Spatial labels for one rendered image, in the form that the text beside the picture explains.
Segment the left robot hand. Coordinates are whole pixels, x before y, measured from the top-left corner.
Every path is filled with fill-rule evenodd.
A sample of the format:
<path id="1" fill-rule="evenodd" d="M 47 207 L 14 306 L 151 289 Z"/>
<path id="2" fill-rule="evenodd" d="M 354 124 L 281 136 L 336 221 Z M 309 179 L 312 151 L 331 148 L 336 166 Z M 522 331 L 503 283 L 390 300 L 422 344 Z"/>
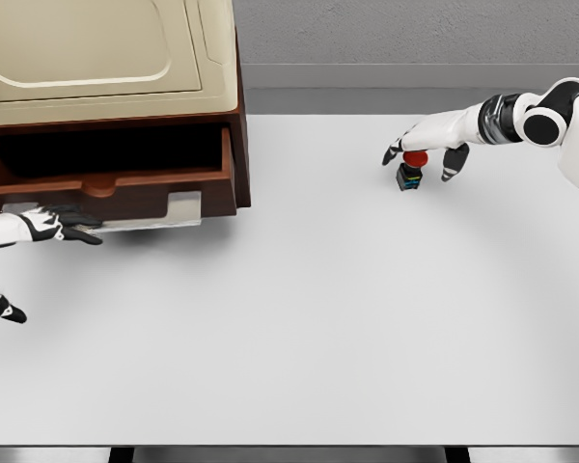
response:
<path id="1" fill-rule="evenodd" d="M 19 242 L 40 242 L 49 239 L 80 241 L 100 245 L 102 239 L 93 230 L 102 221 L 81 211 L 78 205 L 46 205 L 20 213 L 0 213 L 0 249 Z M 0 293 L 0 318 L 23 324 L 26 313 Z"/>

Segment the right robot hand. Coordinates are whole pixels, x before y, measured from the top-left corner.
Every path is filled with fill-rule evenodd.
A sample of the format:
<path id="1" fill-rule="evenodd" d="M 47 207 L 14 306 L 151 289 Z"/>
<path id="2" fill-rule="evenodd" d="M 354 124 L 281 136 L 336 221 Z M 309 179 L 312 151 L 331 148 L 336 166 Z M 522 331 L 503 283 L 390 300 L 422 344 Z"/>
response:
<path id="1" fill-rule="evenodd" d="M 461 123 L 422 121 L 406 130 L 385 151 L 382 165 L 387 166 L 405 151 L 443 150 L 441 180 L 448 182 L 463 169 L 473 143 L 471 134 L 464 132 Z"/>

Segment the red button switch black base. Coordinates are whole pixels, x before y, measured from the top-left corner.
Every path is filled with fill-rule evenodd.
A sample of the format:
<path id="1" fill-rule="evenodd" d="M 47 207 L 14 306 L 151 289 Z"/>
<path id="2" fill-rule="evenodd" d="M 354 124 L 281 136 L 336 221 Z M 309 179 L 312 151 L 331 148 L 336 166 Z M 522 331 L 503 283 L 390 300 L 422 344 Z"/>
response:
<path id="1" fill-rule="evenodd" d="M 425 150 L 405 151 L 402 162 L 397 170 L 397 183 L 401 191 L 417 189 L 421 183 L 422 168 L 428 163 L 428 155 Z"/>

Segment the brown wooden drawer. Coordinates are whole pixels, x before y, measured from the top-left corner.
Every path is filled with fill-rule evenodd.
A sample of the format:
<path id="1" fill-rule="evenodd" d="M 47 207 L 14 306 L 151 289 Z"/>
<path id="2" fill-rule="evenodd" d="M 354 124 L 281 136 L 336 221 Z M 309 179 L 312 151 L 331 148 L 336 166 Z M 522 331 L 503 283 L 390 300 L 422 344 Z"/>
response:
<path id="1" fill-rule="evenodd" d="M 239 208 L 231 132 L 219 124 L 0 137 L 0 212 L 76 204 L 102 221 L 161 219 L 193 193 L 202 218 Z"/>

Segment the brown cabinet with cream top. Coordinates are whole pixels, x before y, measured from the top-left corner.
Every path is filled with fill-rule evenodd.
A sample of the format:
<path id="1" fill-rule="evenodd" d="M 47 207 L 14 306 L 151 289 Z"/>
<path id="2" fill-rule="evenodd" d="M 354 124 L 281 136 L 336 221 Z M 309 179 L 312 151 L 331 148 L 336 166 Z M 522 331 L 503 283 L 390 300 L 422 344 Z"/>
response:
<path id="1" fill-rule="evenodd" d="M 251 203 L 232 0 L 0 0 L 0 137 L 219 124 Z M 200 199 L 106 231 L 196 225 Z"/>

